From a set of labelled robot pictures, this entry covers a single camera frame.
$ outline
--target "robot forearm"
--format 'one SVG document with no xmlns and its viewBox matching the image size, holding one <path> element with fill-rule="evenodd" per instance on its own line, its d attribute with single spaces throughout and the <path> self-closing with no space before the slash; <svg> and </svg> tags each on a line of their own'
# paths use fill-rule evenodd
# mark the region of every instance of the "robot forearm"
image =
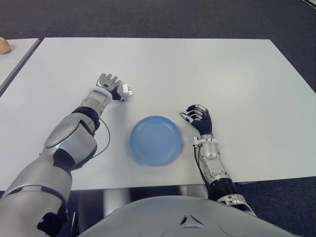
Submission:
<svg viewBox="0 0 316 237">
<path fill-rule="evenodd" d="M 200 138 L 194 138 L 194 152 L 198 168 L 208 190 L 208 198 L 255 216 L 221 163 L 221 154 L 212 134 L 212 121 L 208 110 L 204 106 L 196 104 L 189 106 L 187 112 L 187 114 L 181 113 L 180 116 L 195 127 L 201 135 Z"/>
<path fill-rule="evenodd" d="M 47 138 L 39 158 L 29 164 L 0 199 L 3 236 L 57 236 L 67 220 L 71 171 L 90 160 L 97 149 L 93 138 L 104 108 L 118 94 L 119 82 L 102 74 L 81 106 L 66 116 Z"/>
</svg>

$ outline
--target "floor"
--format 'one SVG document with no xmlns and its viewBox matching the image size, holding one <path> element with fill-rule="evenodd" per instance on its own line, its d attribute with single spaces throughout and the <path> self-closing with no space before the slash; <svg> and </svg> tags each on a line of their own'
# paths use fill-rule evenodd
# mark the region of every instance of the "floor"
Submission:
<svg viewBox="0 0 316 237">
<path fill-rule="evenodd" d="M 1 0 L 0 22 L 0 36 L 7 39 L 271 39 L 316 91 L 316 10 L 302 0 Z M 239 188 L 258 217 L 294 234 L 316 237 L 315 177 Z M 169 191 L 154 189 L 150 195 Z M 72 192 L 70 212 L 76 210 L 77 198 L 78 192 Z M 69 236 L 69 224 L 60 236 Z"/>
</svg>

